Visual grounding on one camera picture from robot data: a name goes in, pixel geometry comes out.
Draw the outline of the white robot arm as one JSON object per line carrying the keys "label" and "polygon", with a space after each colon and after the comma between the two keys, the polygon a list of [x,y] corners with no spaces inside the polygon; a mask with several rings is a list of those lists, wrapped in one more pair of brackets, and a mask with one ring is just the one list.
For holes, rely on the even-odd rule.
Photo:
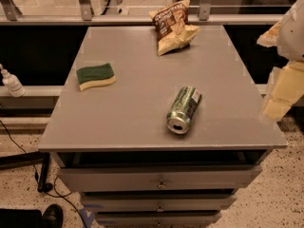
{"label": "white robot arm", "polygon": [[276,47],[277,54],[286,60],[284,66],[272,69],[261,109],[263,116],[279,121],[304,96],[304,0],[296,0],[257,43]]}

